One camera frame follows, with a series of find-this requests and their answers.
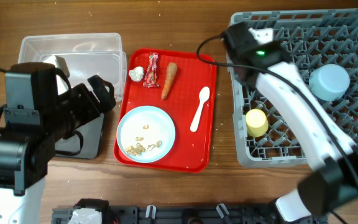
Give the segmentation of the orange carrot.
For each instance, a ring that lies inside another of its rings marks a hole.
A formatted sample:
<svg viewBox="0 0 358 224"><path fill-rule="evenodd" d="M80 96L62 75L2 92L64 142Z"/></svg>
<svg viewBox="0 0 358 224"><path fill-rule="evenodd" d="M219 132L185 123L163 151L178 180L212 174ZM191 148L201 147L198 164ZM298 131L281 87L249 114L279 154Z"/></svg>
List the orange carrot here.
<svg viewBox="0 0 358 224"><path fill-rule="evenodd" d="M165 100L169 94L175 75L177 73L178 66L176 63L170 62L166 69L165 83L162 89L161 99Z"/></svg>

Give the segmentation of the light blue plate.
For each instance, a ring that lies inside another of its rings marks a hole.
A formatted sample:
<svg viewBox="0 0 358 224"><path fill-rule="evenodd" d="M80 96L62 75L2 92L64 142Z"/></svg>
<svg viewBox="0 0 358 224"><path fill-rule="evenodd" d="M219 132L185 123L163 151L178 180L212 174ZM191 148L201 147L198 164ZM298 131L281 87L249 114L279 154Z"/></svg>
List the light blue plate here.
<svg viewBox="0 0 358 224"><path fill-rule="evenodd" d="M120 120L116 140L119 152L131 162L150 164L173 149L176 129L171 117L155 106L139 106Z"/></svg>

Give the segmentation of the grey dishwasher rack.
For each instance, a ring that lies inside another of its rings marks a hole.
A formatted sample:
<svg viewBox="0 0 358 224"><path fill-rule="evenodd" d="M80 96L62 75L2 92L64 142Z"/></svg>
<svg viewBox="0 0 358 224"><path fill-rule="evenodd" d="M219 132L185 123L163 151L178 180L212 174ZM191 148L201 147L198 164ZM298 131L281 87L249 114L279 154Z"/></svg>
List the grey dishwasher rack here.
<svg viewBox="0 0 358 224"><path fill-rule="evenodd" d="M358 8L237 12L230 25L238 23L268 30L290 58L250 81L229 67L238 163L318 167L358 149ZM342 67L350 79L333 100L318 98L308 85L327 65Z"/></svg>

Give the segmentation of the crumpled white tissue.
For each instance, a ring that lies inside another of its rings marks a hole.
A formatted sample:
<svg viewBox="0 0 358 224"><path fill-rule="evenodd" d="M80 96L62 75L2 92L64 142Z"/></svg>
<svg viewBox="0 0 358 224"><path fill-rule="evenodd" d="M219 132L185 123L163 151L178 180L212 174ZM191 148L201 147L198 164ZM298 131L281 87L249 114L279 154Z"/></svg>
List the crumpled white tissue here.
<svg viewBox="0 0 358 224"><path fill-rule="evenodd" d="M129 70L128 75L132 81L139 82L143 79L144 69L141 66L135 67L132 70Z"/></svg>

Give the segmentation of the light blue bowl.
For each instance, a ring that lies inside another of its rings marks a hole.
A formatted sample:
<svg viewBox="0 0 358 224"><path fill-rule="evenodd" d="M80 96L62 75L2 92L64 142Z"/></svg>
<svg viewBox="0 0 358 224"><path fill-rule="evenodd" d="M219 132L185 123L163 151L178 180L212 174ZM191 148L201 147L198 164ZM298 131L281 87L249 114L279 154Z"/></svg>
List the light blue bowl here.
<svg viewBox="0 0 358 224"><path fill-rule="evenodd" d="M350 82L349 74L343 67L328 64L311 73L309 88L319 99L334 101L343 97Z"/></svg>

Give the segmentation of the red plastic tray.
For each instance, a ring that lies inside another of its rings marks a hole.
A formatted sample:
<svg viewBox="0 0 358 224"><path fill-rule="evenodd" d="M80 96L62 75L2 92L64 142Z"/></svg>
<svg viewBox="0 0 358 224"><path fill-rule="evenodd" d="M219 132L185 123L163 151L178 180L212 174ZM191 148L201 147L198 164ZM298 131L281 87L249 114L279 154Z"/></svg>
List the red plastic tray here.
<svg viewBox="0 0 358 224"><path fill-rule="evenodd" d="M131 162L119 152L117 140L114 143L115 158L127 166L178 172L201 172L209 162L211 149L216 76L218 68L204 63L211 56L196 55L191 52L178 52L162 49L138 49L130 58L129 68L147 67L151 52L158 53L158 88L143 87L141 82L127 79L121 103L119 121L130 110L139 106L155 106L164 110L173 120L176 139L173 149L163 159L150 164ZM165 100L161 99L165 74L170 62L178 66L175 79ZM200 103L199 93L204 86L210 89L209 100L204 104L198 130L190 131L190 125Z"/></svg>

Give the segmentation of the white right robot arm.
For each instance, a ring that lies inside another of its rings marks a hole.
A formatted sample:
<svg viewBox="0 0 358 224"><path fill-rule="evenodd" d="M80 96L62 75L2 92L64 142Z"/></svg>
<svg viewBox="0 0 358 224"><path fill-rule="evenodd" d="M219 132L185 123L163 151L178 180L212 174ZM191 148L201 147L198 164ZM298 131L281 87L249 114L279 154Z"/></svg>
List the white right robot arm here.
<svg viewBox="0 0 358 224"><path fill-rule="evenodd" d="M240 83L258 90L280 113L297 138L312 173L276 199L281 219L291 223L321 217L358 198L358 145L326 113L301 79L290 54L272 29L247 23L229 26L219 38L241 68Z"/></svg>

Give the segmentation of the white plastic spoon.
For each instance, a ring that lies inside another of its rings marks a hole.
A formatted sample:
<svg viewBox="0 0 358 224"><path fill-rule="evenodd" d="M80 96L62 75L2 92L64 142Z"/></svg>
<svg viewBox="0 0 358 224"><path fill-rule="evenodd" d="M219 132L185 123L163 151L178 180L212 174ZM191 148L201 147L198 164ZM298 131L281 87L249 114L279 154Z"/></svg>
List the white plastic spoon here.
<svg viewBox="0 0 358 224"><path fill-rule="evenodd" d="M209 100L209 96L210 96L210 89L208 86L204 86L199 93L200 103L198 105L198 108L196 110L196 113L195 113L193 120L191 122L191 125L190 125L191 132L196 132L198 130L203 106Z"/></svg>

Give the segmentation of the clear plastic bin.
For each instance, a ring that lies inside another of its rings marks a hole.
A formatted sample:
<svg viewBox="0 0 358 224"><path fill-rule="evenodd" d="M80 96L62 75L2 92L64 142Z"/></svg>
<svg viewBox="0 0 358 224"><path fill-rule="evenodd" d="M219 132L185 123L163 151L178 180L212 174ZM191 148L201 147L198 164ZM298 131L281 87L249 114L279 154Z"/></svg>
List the clear plastic bin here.
<svg viewBox="0 0 358 224"><path fill-rule="evenodd" d="M118 33L56 34L25 37L18 62L51 61L51 56L65 60L72 86L98 75L114 87L116 101L121 101L127 76L127 57Z"/></svg>

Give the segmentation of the black bin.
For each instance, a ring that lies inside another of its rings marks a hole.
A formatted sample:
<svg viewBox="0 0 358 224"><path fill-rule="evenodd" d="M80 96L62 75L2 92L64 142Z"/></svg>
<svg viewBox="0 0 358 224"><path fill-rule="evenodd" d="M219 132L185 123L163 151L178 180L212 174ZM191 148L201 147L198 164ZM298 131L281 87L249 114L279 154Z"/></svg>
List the black bin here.
<svg viewBox="0 0 358 224"><path fill-rule="evenodd" d="M99 154L99 144L103 133L104 115L76 129L83 135L84 143L81 152L76 156L63 156L56 154L56 157L67 157L75 159L95 159ZM78 151L80 140L74 135L69 139L61 139L55 143L55 149L61 151Z"/></svg>

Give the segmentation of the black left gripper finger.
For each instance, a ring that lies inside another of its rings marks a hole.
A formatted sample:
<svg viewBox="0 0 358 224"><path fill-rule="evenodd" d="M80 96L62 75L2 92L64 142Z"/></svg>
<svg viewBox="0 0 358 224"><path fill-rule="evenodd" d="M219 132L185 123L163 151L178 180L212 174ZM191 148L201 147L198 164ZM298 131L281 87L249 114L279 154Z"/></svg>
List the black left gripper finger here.
<svg viewBox="0 0 358 224"><path fill-rule="evenodd" d="M116 106L113 85L110 82L103 80L98 75L90 77L88 83L91 85L93 93L99 100L100 112L106 113L111 111Z"/></svg>
<svg viewBox="0 0 358 224"><path fill-rule="evenodd" d="M80 140L80 148L79 148L79 150L78 150L78 151L74 151L74 152L73 152L73 151L61 151L61 150L56 150L56 151L55 151L56 154L63 155L63 156L76 156L76 155L78 155L78 154L81 152L81 150L82 150L82 148L83 148L83 143L84 143L83 135L82 135L79 131L77 131L77 130L74 130L74 131L72 132L72 134L73 134L73 136L74 136L74 135L78 136L78 139Z"/></svg>

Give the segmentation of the yellow plastic cup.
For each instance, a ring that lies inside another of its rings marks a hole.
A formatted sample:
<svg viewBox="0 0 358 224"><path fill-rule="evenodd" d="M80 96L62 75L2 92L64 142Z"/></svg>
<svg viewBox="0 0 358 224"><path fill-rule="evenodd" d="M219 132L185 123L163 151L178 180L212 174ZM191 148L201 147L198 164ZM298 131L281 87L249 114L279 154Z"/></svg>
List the yellow plastic cup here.
<svg viewBox="0 0 358 224"><path fill-rule="evenodd" d="M254 138L263 136L269 128L267 117L260 109L252 109L246 113L246 126L248 135Z"/></svg>

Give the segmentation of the red candy wrapper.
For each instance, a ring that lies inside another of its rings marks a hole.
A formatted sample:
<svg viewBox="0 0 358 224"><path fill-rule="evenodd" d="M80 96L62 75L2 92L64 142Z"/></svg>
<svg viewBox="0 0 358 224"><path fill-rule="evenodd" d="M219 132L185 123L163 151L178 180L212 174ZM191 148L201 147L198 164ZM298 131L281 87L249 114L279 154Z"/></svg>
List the red candy wrapper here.
<svg viewBox="0 0 358 224"><path fill-rule="evenodd" d="M158 88L159 84L157 83L157 60L158 53L151 52L149 55L149 64L144 75L143 87L146 88Z"/></svg>

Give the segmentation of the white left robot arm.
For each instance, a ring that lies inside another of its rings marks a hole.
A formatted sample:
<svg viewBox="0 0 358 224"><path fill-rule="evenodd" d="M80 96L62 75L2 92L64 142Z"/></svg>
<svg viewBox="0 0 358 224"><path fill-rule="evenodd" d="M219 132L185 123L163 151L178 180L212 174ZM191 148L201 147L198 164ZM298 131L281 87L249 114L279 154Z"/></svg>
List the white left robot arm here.
<svg viewBox="0 0 358 224"><path fill-rule="evenodd" d="M5 71L7 102L0 106L0 223L37 223L48 162L61 139L80 137L79 128L111 111L111 83L93 75L59 94L64 71L27 62Z"/></svg>

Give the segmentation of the peanut scraps on plate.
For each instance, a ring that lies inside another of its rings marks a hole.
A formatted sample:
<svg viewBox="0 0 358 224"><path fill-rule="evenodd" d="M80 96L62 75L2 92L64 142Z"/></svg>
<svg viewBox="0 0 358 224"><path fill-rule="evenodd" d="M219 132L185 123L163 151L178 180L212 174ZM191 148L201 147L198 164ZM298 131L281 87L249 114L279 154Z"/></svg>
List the peanut scraps on plate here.
<svg viewBox="0 0 358 224"><path fill-rule="evenodd" d="M124 151L131 156L141 156L146 152L160 148L162 138L157 134L157 128L150 124L130 127L121 136Z"/></svg>

